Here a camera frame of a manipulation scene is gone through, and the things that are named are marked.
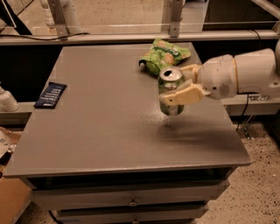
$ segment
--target chip bag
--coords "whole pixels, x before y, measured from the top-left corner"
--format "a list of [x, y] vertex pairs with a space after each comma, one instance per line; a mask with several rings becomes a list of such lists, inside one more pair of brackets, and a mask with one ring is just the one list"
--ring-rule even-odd
[[163, 68], [176, 66], [189, 57], [191, 52], [188, 48], [156, 38], [150, 50], [139, 60], [139, 66], [144, 63], [150, 73], [158, 76]]

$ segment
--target cable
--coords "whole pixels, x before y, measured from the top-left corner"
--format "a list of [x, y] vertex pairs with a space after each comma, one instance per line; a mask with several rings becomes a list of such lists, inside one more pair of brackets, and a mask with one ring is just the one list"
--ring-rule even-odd
[[1, 34], [0, 37], [13, 37], [13, 38], [23, 38], [23, 39], [35, 39], [35, 40], [46, 40], [46, 41], [52, 41], [52, 40], [57, 40], [57, 39], [66, 39], [66, 38], [70, 38], [73, 36], [80, 36], [80, 35], [88, 35], [88, 32], [78, 32], [78, 33], [74, 33], [74, 34], [69, 34], [66, 36], [61, 36], [61, 37], [57, 37], [57, 38], [34, 38], [32, 36], [25, 36], [25, 35], [13, 35], [13, 34]]
[[258, 39], [259, 39], [259, 50], [261, 50], [261, 46], [262, 46], [262, 38], [260, 36], [260, 34], [255, 31], [255, 30], [251, 30], [252, 32], [255, 32], [255, 34], [257, 35]]
[[242, 117], [245, 115], [245, 112], [246, 112], [246, 109], [247, 109], [247, 107], [248, 107], [248, 104], [249, 104], [249, 94], [247, 94], [246, 105], [245, 105], [245, 108], [244, 108], [244, 110], [242, 111], [242, 114], [241, 114], [241, 116], [240, 116], [241, 119], [239, 119], [239, 122], [238, 122], [237, 128], [236, 128], [236, 131], [238, 131], [238, 129], [239, 129], [239, 126], [240, 126], [240, 124], [241, 124], [241, 122], [242, 122]]
[[54, 220], [55, 223], [58, 223], [58, 224], [63, 224], [62, 221], [58, 220], [52, 213], [52, 211], [49, 211], [49, 214], [51, 215], [52, 219]]

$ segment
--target cardboard box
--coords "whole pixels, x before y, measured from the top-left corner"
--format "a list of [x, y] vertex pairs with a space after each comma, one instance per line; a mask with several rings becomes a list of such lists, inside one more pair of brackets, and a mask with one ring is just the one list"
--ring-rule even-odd
[[[0, 157], [12, 144], [17, 144], [19, 138], [19, 134], [0, 127]], [[17, 222], [30, 203], [29, 192], [30, 188], [17, 178], [0, 178], [0, 223]]]

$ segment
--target drawer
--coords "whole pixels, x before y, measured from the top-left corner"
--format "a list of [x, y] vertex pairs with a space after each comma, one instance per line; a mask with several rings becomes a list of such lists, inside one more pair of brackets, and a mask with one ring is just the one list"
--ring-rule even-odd
[[136, 207], [151, 204], [209, 201], [229, 186], [227, 180], [130, 185], [111, 188], [32, 191], [30, 199], [45, 210], [95, 207]]
[[104, 224], [104, 223], [171, 223], [174, 220], [200, 218], [208, 207], [203, 204], [168, 204], [161, 206], [96, 208], [58, 212], [63, 223]]

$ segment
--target aluminum can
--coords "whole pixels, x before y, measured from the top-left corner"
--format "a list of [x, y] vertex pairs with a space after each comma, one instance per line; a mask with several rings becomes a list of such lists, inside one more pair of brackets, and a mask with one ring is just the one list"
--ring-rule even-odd
[[[160, 71], [158, 76], [158, 93], [161, 95], [177, 89], [185, 82], [185, 76], [179, 67], [170, 66]], [[184, 105], [169, 106], [159, 102], [160, 110], [167, 116], [177, 116], [184, 110]]]

